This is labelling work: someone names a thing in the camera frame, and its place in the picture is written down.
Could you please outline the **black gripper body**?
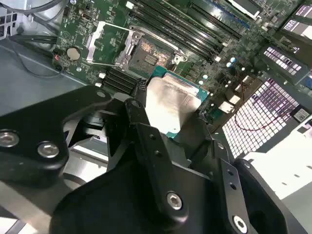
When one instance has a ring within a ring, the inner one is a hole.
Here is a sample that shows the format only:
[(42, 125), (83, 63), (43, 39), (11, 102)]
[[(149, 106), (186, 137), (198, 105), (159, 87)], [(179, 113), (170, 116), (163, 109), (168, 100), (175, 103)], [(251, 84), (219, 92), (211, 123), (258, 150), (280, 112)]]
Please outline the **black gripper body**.
[(68, 194), (52, 234), (221, 234), (212, 182), (175, 166), (162, 140), (131, 145), (115, 168)]

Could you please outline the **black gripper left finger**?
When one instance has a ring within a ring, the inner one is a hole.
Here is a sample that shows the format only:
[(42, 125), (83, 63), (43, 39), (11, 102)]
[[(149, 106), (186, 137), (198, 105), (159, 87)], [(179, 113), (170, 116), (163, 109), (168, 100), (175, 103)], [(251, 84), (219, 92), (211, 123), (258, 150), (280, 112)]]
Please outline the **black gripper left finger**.
[(1, 181), (28, 188), (55, 185), (69, 148), (86, 137), (82, 129), (91, 114), (103, 119), (109, 152), (119, 160), (131, 145), (162, 140), (141, 102), (120, 101), (98, 87), (84, 86), (1, 116)]

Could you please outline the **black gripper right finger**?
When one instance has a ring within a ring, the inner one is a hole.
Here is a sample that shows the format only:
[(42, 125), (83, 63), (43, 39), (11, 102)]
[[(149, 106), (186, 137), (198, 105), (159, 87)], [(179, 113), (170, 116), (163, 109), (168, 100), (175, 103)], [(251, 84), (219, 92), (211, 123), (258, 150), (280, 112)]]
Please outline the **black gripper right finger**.
[(248, 161), (230, 160), (225, 146), (196, 117), (194, 169), (210, 175), (227, 234), (294, 234), (296, 219)]

